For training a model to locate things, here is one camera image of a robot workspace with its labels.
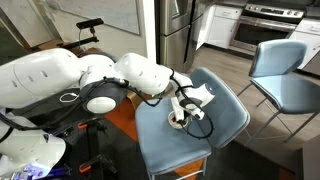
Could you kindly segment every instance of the whiteboard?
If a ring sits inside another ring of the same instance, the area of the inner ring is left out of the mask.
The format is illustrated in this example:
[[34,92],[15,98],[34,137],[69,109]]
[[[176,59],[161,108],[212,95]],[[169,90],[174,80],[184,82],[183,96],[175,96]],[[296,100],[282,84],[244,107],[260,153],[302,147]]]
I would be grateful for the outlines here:
[[104,24],[140,34],[136,0],[46,0],[56,10],[89,19],[101,18]]

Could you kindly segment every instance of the kitchen cabinet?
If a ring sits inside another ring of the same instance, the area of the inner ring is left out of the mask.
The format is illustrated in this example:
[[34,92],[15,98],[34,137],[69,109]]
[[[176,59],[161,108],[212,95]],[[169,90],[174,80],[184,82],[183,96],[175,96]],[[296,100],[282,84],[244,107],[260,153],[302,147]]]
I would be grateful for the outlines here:
[[302,40],[308,46],[306,56],[303,59],[302,64],[298,67],[298,69],[303,69],[308,64],[308,62],[319,52],[320,36],[315,34],[294,31],[290,36],[290,39]]
[[228,49],[231,38],[237,26],[237,20],[214,17],[207,43]]
[[228,49],[241,12],[240,8],[216,6],[206,43]]
[[203,20],[201,24],[201,29],[200,29],[200,34],[199,34],[199,39],[198,39],[198,44],[196,49],[201,47],[205,43],[206,39],[208,38],[215,8],[216,6],[211,6],[203,14]]

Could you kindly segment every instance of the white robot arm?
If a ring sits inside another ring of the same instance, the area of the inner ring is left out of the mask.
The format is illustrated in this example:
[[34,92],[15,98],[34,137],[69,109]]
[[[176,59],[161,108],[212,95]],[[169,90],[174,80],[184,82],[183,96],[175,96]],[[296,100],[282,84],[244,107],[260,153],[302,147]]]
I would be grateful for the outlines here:
[[[140,55],[128,53],[116,63],[103,55],[78,58],[59,48],[27,55],[0,67],[0,116],[7,120],[7,123],[0,121],[0,140],[9,129],[8,120],[35,127],[24,117],[6,114],[5,108],[26,107],[74,84],[80,88],[83,108],[100,114],[121,103],[126,96],[125,87],[156,95],[163,92],[170,82],[177,96],[172,98],[177,122],[184,120],[183,111],[202,119],[204,112],[201,107],[214,97],[211,88],[206,84],[193,88],[188,77]],[[45,177],[62,157],[66,145],[62,139],[44,137],[44,134],[42,130],[15,129],[6,137],[0,143],[0,154],[3,155],[0,177],[21,167],[29,167],[34,172],[33,179]],[[47,153],[42,156],[35,151]]]

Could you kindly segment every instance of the refrigerator door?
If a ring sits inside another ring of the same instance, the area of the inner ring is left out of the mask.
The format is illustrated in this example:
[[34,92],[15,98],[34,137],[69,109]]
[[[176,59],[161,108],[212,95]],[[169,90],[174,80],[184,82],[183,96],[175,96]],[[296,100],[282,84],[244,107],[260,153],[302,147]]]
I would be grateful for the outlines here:
[[189,28],[186,26],[170,36],[160,36],[160,64],[183,71]]
[[187,47],[187,54],[184,62],[183,72],[187,72],[193,64],[201,29],[202,18],[203,16],[200,16],[191,25],[189,44]]
[[195,0],[192,21],[199,18],[206,10],[207,0]]
[[170,35],[190,23],[192,0],[160,0],[160,34]]

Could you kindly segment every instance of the oven handle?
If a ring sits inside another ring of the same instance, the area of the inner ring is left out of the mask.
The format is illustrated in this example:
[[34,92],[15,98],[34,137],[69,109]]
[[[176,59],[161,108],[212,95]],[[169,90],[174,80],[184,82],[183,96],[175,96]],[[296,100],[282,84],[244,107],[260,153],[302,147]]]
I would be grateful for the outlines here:
[[264,27],[268,29],[276,29],[280,31],[292,32],[296,29],[296,24],[289,24],[289,23],[281,23],[276,21],[270,21],[265,19],[241,16],[238,24],[248,24],[252,26]]

